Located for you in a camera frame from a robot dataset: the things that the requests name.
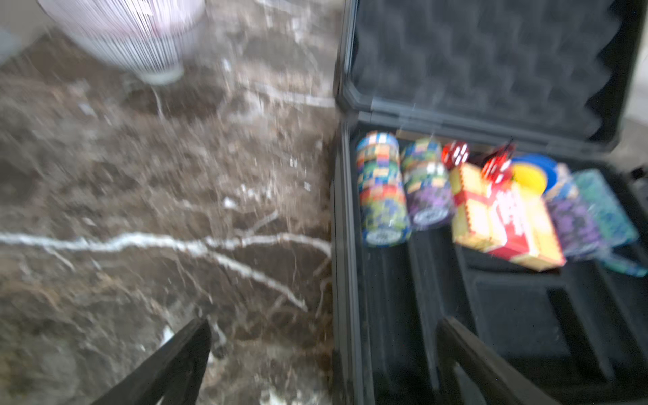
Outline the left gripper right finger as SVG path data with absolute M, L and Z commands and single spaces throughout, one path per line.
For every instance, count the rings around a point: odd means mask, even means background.
M 436 342 L 442 396 L 448 404 L 464 403 L 456 366 L 462 367 L 490 404 L 557 403 L 454 317 L 439 322 Z

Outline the dark grey poker case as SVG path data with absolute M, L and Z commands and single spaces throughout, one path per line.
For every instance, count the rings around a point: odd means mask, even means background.
M 644 1 L 348 1 L 336 404 L 644 404 Z

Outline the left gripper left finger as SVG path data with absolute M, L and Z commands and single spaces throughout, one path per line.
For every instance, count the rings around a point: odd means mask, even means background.
M 197 402 L 212 346 L 209 322 L 190 321 L 138 368 L 96 399 L 96 404 Z

